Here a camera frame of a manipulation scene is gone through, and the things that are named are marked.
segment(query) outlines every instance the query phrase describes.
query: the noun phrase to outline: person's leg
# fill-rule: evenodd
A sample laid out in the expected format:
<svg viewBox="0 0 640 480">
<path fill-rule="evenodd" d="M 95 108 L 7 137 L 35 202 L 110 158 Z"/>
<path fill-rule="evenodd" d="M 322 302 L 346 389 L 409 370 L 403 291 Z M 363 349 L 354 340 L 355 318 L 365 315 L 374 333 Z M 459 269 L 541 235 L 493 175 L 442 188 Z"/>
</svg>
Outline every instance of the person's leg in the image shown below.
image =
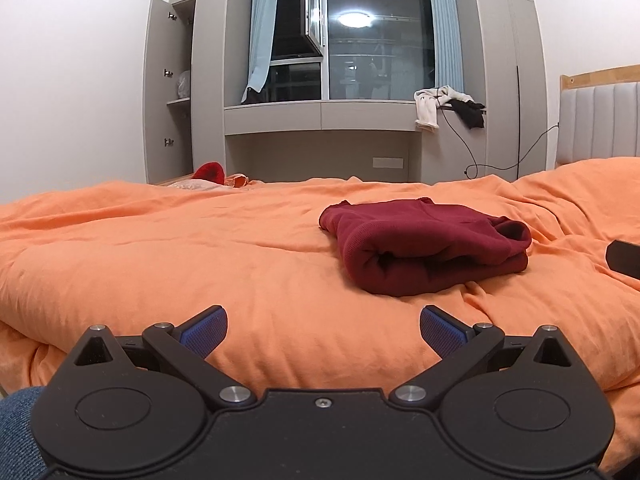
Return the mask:
<svg viewBox="0 0 640 480">
<path fill-rule="evenodd" d="M 46 469 L 29 427 L 43 389 L 25 388 L 0 400 L 0 480 L 34 480 Z"/>
</svg>

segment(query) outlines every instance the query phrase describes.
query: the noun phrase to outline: headboard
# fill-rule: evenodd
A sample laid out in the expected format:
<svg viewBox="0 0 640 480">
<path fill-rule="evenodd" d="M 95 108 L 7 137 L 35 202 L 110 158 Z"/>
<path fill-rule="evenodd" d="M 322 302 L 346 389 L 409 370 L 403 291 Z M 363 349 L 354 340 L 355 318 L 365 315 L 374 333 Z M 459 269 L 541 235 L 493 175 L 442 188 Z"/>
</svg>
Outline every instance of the headboard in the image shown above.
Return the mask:
<svg viewBox="0 0 640 480">
<path fill-rule="evenodd" d="M 560 77 L 556 164 L 640 156 L 640 65 Z"/>
</svg>

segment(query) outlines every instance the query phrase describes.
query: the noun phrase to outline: red object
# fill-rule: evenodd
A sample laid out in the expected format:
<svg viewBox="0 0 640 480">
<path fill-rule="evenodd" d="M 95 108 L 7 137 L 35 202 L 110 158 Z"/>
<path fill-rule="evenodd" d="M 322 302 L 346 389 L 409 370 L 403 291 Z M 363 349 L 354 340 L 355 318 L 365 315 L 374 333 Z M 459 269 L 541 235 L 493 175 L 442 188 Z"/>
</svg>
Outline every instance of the red object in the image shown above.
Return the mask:
<svg viewBox="0 0 640 480">
<path fill-rule="evenodd" d="M 201 180 L 209 180 L 216 184 L 225 183 L 225 170 L 222 169 L 217 162 L 207 162 L 198 168 L 191 178 L 199 178 Z"/>
<path fill-rule="evenodd" d="M 373 294 L 437 292 L 527 268 L 529 228 L 463 205 L 430 198 L 351 205 L 320 215 L 320 227 L 338 238 L 344 267 Z"/>
</svg>

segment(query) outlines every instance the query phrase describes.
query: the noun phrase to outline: orange bedding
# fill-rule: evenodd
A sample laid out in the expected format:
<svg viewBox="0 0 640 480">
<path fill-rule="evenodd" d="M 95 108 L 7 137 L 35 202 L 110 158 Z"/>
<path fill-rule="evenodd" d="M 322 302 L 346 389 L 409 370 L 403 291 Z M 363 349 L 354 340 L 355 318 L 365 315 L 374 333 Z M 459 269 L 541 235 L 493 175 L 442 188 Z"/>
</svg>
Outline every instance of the orange bedding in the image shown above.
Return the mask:
<svg viewBox="0 0 640 480">
<path fill-rule="evenodd" d="M 522 273 L 410 298 L 347 279 L 318 227 L 333 203 L 428 196 L 526 222 Z M 607 269 L 614 238 L 640 243 L 640 158 L 588 160 L 509 184 L 355 178 L 189 191 L 115 182 L 0 207 L 0 383 L 45 384 L 87 326 L 139 334 L 211 304 L 229 318 L 210 360 L 254 388 L 386 390 L 436 362 L 418 315 L 434 303 L 507 334 L 561 327 L 607 391 L 604 467 L 640 452 L 640 281 Z"/>
</svg>

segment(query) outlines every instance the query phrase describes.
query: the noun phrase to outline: light blue curtain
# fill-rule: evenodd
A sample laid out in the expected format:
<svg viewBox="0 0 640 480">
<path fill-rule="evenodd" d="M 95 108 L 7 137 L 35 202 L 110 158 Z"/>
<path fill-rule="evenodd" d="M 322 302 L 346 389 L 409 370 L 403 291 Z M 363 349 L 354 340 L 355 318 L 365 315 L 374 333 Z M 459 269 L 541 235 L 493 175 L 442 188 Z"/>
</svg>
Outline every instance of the light blue curtain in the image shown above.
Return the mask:
<svg viewBox="0 0 640 480">
<path fill-rule="evenodd" d="M 436 86 L 464 92 L 462 46 L 456 0 L 431 0 L 436 47 Z"/>
<path fill-rule="evenodd" d="M 271 47 L 273 46 L 273 29 L 276 23 L 276 4 L 278 0 L 252 0 L 251 4 L 251 37 L 249 40 L 249 81 L 242 95 L 246 99 L 249 88 L 256 92 L 262 90 L 267 81 Z"/>
</svg>

